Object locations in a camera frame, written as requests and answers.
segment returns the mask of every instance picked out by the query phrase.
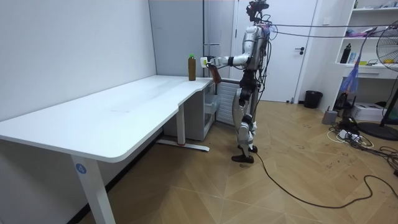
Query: black trash can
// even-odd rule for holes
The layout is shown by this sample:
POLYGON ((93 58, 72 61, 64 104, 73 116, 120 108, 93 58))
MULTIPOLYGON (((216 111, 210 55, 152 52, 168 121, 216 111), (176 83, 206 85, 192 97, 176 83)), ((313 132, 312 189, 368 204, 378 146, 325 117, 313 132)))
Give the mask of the black trash can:
POLYGON ((306 91, 304 106, 306 108, 311 108, 311 109, 317 108, 322 96, 323 96, 323 93, 318 92, 318 91, 312 91, 312 90, 306 91))

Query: white door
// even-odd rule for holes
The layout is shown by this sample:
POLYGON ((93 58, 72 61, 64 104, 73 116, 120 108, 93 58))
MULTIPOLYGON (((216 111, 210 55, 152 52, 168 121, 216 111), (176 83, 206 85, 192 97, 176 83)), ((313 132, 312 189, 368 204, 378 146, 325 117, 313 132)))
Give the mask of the white door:
MULTIPOLYGON (((271 15, 269 19, 273 24, 311 25, 317 0, 268 0, 269 8, 263 10, 263 14, 271 15)), ((244 31, 252 22, 246 14, 248 0, 239 0, 238 15, 236 21, 236 40, 232 47, 232 55, 242 52, 242 40, 244 31)), ((309 35, 309 27, 278 27, 279 32, 290 34, 309 35)), ((261 100, 286 102, 295 96, 299 75, 303 64, 308 37, 277 34, 271 41, 272 55, 268 66, 266 78, 266 90, 261 100)), ((242 79, 242 70, 231 69, 231 78, 242 79)))

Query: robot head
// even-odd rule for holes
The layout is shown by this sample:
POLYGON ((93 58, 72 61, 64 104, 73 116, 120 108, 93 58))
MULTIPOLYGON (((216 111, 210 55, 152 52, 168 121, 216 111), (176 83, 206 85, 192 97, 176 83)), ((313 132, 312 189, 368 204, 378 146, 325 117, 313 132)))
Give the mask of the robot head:
POLYGON ((261 22, 261 17, 256 17, 256 14, 262 14, 262 10, 268 8, 267 0, 255 0, 249 2, 246 7, 246 13, 249 15, 251 22, 259 23, 261 22))

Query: brown bottle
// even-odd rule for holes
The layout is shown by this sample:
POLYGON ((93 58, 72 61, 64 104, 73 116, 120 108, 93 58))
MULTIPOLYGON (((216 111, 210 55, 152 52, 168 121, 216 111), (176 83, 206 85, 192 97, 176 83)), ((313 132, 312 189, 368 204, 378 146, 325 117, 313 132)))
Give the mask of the brown bottle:
POLYGON ((188 78, 190 81, 195 81, 197 79, 196 71, 197 61, 193 57, 193 54, 190 54, 188 58, 188 78))

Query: robot leg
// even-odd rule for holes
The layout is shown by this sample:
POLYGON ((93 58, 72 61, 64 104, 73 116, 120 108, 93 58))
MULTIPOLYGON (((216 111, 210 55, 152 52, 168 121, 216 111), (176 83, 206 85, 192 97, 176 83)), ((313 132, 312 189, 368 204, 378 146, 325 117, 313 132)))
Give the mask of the robot leg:
POLYGON ((242 155, 233 156, 235 162, 253 163, 254 159, 249 152, 257 152, 257 148, 253 146, 253 136, 256 134, 256 123, 252 122, 252 115, 247 113, 250 96, 245 96, 245 90, 237 89, 233 101, 232 115, 237 134, 238 148, 242 150, 242 155))

